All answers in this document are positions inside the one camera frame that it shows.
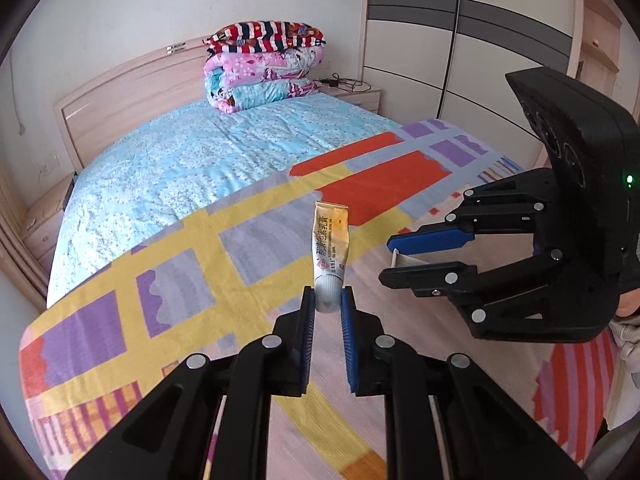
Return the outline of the right hand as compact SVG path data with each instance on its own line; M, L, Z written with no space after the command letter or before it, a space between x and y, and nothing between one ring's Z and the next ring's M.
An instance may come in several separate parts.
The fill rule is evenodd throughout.
M632 290L631 292L625 292L620 296L620 303L616 310L616 315L619 318L628 318L628 316L634 315L640 308L640 289Z

